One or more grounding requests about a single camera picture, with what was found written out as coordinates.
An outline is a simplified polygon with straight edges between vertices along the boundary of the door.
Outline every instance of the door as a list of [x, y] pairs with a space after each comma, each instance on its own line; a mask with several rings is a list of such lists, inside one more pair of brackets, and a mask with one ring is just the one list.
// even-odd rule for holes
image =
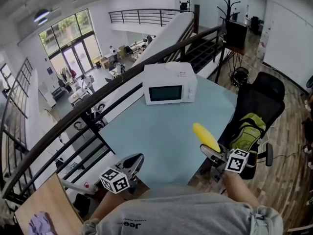
[[83, 68], [83, 72], [86, 73], [89, 70], [91, 70], [92, 66], [88, 59], [87, 53], [84, 49], [83, 43], [80, 42], [80, 43], [75, 44], [74, 49], [76, 52], [76, 56], [78, 57], [78, 61], [80, 62], [81, 67]]
[[74, 54], [73, 48], [68, 48], [63, 52], [65, 58], [67, 59], [67, 63], [69, 67], [76, 72], [76, 77], [79, 77], [83, 74], [82, 69], [80, 68], [80, 65], [78, 64], [78, 60]]

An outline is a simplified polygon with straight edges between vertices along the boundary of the microwave window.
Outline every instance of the microwave window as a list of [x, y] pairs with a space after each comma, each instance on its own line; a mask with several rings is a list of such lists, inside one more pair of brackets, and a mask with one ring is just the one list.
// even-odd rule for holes
[[150, 100], [151, 102], [180, 100], [181, 91], [182, 85], [151, 87], [149, 88]]

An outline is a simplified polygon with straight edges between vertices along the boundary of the microwave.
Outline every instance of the microwave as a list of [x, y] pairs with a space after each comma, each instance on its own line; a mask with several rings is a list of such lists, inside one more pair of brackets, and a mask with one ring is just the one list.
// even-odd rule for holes
[[145, 65], [143, 90], [147, 105], [193, 102], [197, 77], [189, 63]]

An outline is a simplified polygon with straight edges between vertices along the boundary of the yellow object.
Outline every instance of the yellow object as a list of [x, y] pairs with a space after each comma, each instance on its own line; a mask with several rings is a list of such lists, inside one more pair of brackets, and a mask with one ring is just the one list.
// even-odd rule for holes
[[202, 125], [194, 123], [193, 130], [194, 133], [196, 133], [197, 137], [200, 139], [200, 142], [202, 144], [210, 147], [211, 149], [215, 150], [218, 153], [221, 152], [221, 149], [215, 137], [213, 137], [213, 135]]

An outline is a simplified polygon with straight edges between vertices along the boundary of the railing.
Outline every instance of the railing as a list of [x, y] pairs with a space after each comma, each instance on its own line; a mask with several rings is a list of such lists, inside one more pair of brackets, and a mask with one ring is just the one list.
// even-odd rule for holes
[[[78, 138], [80, 138], [84, 133], [87, 132], [88, 129], [90, 129], [94, 136], [89, 139], [85, 144], [83, 144], [70, 158], [68, 158], [66, 161], [64, 161], [64, 164], [59, 167], [56, 172], [60, 172], [66, 165], [68, 165], [76, 156], [78, 156], [86, 147], [88, 147], [92, 142], [94, 142], [96, 139], [99, 139], [101, 143], [98, 147], [96, 147], [95, 150], [92, 151], [92, 153], [96, 153], [97, 149], [99, 147], [106, 147], [106, 151], [103, 152], [99, 157], [97, 157], [88, 167], [86, 167], [78, 176], [76, 176], [73, 180], [71, 180], [71, 183], [77, 182], [82, 175], [87, 173], [97, 162], [99, 162], [109, 151], [111, 151], [111, 148], [108, 146], [108, 144], [104, 141], [104, 139], [99, 134], [99, 129], [95, 126], [95, 123], [99, 120], [101, 120], [106, 114], [108, 114], [111, 110], [113, 110], [116, 106], [118, 106], [121, 102], [123, 102], [125, 99], [127, 99], [129, 96], [134, 94], [136, 91], [138, 91], [142, 87], [142, 83], [135, 86], [132, 90], [127, 92], [125, 95], [123, 95], [121, 98], [119, 98], [116, 102], [114, 102], [112, 105], [110, 105], [107, 109], [105, 109], [100, 115], [98, 115], [95, 119], [90, 120], [86, 116], [86, 112], [90, 111], [92, 107], [94, 107], [97, 103], [99, 103], [102, 99], [110, 95], [112, 92], [114, 92], [116, 89], [121, 87], [123, 84], [127, 83], [129, 80], [143, 72], [144, 66], [147, 64], [155, 64], [155, 63], [162, 63], [165, 62], [165, 59], [167, 59], [169, 56], [171, 56], [173, 53], [176, 53], [177, 51], [180, 52], [181, 59], [183, 61], [183, 57], [185, 55], [185, 48], [186, 46], [192, 44], [193, 42], [212, 34], [213, 32], [219, 32], [221, 29], [221, 26], [212, 28], [210, 30], [207, 30], [205, 32], [202, 32], [196, 36], [187, 38], [169, 48], [164, 49], [163, 51], [155, 54], [154, 56], [151, 56], [150, 58], [144, 60], [143, 62], [139, 63], [138, 65], [132, 67], [128, 71], [126, 71], [124, 74], [118, 76], [114, 80], [112, 80], [110, 83], [106, 84], [102, 88], [100, 88], [98, 91], [96, 91], [94, 94], [92, 94], [89, 98], [87, 98], [85, 101], [83, 101], [81, 104], [79, 104], [76, 108], [74, 108], [71, 112], [69, 112], [64, 118], [62, 118], [54, 127], [52, 127], [46, 135], [44, 135], [43, 138], [41, 138], [37, 144], [33, 146], [33, 148], [29, 151], [27, 156], [21, 161], [21, 163], [17, 166], [17, 168], [14, 170], [10, 178], [7, 180], [6, 184], [3, 186], [3, 181], [1, 185], [2, 189], [2, 197], [4, 198], [10, 198], [17, 199], [19, 202], [23, 201], [21, 197], [24, 196], [24, 194], [28, 191], [28, 189], [31, 187], [31, 185], [35, 182], [35, 180], [48, 168], [48, 166], [55, 161], [55, 159], [58, 158], [70, 145], [72, 145]], [[218, 43], [215, 41], [218, 39], [217, 37], [211, 39], [213, 41], [215, 47]], [[86, 123], [86, 126], [82, 128], [78, 133], [76, 133], [68, 142], [64, 144], [64, 146], [59, 149], [43, 166], [42, 168], [33, 175], [32, 179], [26, 184], [26, 186], [22, 189], [21, 193], [19, 195], [12, 195], [12, 190], [14, 186], [18, 183], [20, 178], [25, 174], [27, 170], [29, 170], [29, 167], [34, 163], [34, 161], [45, 151], [45, 149], [54, 141], [56, 140], [59, 135], [61, 135], [64, 131], [66, 131], [67, 128], [69, 128], [77, 119], [82, 118], [83, 121]], [[88, 158], [85, 158], [82, 160], [82, 162], [74, 167], [69, 174], [65, 177], [66, 179], [69, 177], [69, 175], [73, 174], [74, 171], [76, 171], [81, 165], [83, 165]]]
[[[25, 120], [27, 119], [27, 115], [25, 110], [26, 101], [29, 98], [27, 93], [30, 86], [32, 70], [32, 66], [28, 59], [26, 59], [16, 76], [2, 111], [3, 115], [0, 127], [1, 188], [4, 187], [3, 176], [10, 177], [12, 171], [15, 170], [18, 164], [29, 152], [26, 146]], [[30, 169], [28, 168], [25, 170], [22, 176], [23, 179], [18, 179], [17, 181], [18, 187], [12, 189], [12, 192], [8, 197], [9, 200], [12, 197], [23, 200], [31, 194], [31, 189], [28, 188], [27, 193], [20, 195], [22, 192], [22, 185], [27, 185], [27, 178], [32, 178]]]
[[166, 26], [177, 14], [190, 12], [174, 9], [133, 9], [109, 12], [111, 23], [158, 24]]

